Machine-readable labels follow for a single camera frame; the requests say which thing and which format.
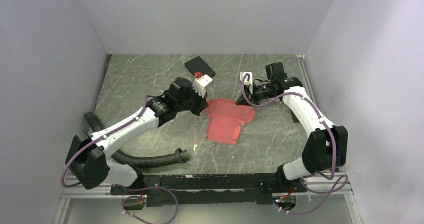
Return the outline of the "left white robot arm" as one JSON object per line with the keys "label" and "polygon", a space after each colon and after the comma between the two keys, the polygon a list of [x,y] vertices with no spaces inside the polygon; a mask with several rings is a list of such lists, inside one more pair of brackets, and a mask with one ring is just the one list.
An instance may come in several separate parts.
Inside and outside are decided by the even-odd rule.
{"label": "left white robot arm", "polygon": [[65,188],[67,171],[77,178],[76,185],[93,189],[102,183],[122,185],[131,194],[139,193],[144,187],[140,174],[130,164],[109,161],[123,145],[150,130],[174,119],[178,112],[190,111],[194,115],[207,107],[207,88],[213,80],[208,75],[175,79],[160,96],[146,97],[145,104],[136,112],[114,125],[74,136],[65,160],[65,169],[60,182]]}

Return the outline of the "red paper box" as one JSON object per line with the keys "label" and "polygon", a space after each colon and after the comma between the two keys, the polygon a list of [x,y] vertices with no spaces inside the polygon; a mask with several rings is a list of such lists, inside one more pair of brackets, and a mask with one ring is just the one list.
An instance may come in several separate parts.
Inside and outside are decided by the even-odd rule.
{"label": "red paper box", "polygon": [[212,99],[204,110],[209,118],[206,139],[213,142],[236,145],[242,126],[249,124],[255,112],[250,106],[236,105],[229,99]]}

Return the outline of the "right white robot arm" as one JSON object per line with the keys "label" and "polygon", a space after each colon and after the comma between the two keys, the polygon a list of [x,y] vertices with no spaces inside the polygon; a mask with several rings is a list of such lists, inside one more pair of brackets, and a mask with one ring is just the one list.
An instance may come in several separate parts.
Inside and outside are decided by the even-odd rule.
{"label": "right white robot arm", "polygon": [[255,84],[251,72],[239,74],[241,96],[236,104],[262,107],[280,100],[308,136],[301,156],[278,167],[276,187],[287,192],[295,180],[326,170],[330,171],[328,179],[332,179],[347,160],[347,129],[335,125],[317,108],[303,83],[297,77],[288,77],[281,62],[268,64],[265,70],[267,80],[261,84]]}

